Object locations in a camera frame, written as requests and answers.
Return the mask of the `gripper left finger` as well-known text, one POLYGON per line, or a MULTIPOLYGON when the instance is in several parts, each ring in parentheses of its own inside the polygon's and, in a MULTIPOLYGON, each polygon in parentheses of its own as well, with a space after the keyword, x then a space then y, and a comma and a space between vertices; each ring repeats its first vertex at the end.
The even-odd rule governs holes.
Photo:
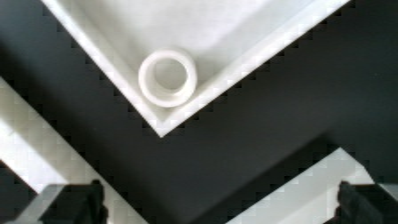
POLYGON ((107 224, 105 187, 52 184, 38 194, 13 224, 107 224))

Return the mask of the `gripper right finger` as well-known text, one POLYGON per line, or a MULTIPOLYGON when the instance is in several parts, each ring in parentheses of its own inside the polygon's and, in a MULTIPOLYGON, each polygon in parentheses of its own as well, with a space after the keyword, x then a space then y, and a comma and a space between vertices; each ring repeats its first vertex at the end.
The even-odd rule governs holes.
POLYGON ((398 184, 340 183, 331 224, 398 224, 398 184))

